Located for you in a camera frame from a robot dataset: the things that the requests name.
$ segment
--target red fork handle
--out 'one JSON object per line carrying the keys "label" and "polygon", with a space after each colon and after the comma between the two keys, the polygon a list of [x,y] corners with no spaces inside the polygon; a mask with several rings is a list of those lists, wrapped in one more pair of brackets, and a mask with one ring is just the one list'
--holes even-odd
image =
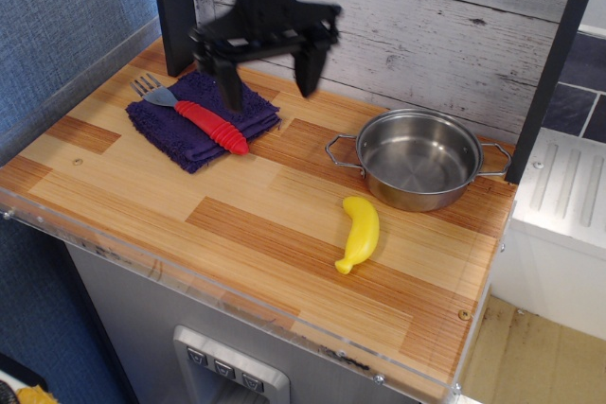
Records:
{"label": "red fork handle", "polygon": [[177,113],[195,123],[200,130],[224,149],[237,155],[248,153],[246,138],[236,127],[212,111],[191,101],[177,101],[174,105]]}

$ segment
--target yellow object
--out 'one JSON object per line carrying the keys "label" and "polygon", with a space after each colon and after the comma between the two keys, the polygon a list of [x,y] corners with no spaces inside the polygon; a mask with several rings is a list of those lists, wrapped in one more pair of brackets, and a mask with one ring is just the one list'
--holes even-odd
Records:
{"label": "yellow object", "polygon": [[53,395],[48,394],[40,385],[33,388],[21,388],[17,390],[20,404],[58,404]]}
{"label": "yellow object", "polygon": [[348,274],[354,265],[367,260],[379,241],[379,215],[375,207],[364,198],[349,196],[343,199],[343,208],[351,218],[351,230],[345,246],[345,257],[334,266]]}

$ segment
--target wood plank wall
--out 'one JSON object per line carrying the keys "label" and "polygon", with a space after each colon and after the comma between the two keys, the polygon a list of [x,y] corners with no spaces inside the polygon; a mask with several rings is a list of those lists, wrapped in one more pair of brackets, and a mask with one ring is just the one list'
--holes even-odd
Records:
{"label": "wood plank wall", "polygon": [[[344,9],[323,89],[392,109],[435,109],[516,143],[567,0],[302,1]],[[204,22],[234,0],[196,2]],[[292,77],[288,57],[252,66]]]}

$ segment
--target wooden countertop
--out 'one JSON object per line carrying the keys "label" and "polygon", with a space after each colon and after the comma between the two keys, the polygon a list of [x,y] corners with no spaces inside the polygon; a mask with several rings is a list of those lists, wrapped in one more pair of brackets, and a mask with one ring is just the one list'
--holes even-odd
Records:
{"label": "wooden countertop", "polygon": [[[213,294],[411,395],[431,399],[437,383],[452,385],[473,322],[459,311],[478,309],[516,187],[479,177],[436,212],[389,207],[324,152],[383,108],[326,93],[303,99],[291,81],[247,69],[242,79],[280,108],[281,127],[248,155],[190,175],[124,111],[137,100],[128,82],[146,72],[175,82],[160,41],[0,169],[0,205],[151,279]],[[492,149],[485,169],[505,160]],[[335,153],[355,161],[353,141]],[[375,204],[381,236],[372,258],[342,275],[333,263],[348,237],[341,203],[350,195]]]}

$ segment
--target fork tines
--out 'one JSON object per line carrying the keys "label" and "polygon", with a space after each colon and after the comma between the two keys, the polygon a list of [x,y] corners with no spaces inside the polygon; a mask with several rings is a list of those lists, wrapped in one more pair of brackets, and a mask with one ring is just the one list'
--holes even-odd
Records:
{"label": "fork tines", "polygon": [[133,82],[131,82],[131,87],[133,88],[133,90],[135,92],[137,92],[137,94],[140,97],[143,97],[145,94],[147,94],[149,92],[152,92],[153,90],[162,87],[162,84],[160,83],[160,81],[158,79],[156,79],[150,73],[146,73],[146,74],[148,75],[148,78],[150,78],[151,81],[155,84],[155,87],[152,85],[151,82],[149,82],[147,79],[145,79],[144,76],[140,77],[139,79],[141,79],[145,83],[145,85],[147,85],[147,87],[145,87],[137,79],[135,79]]}

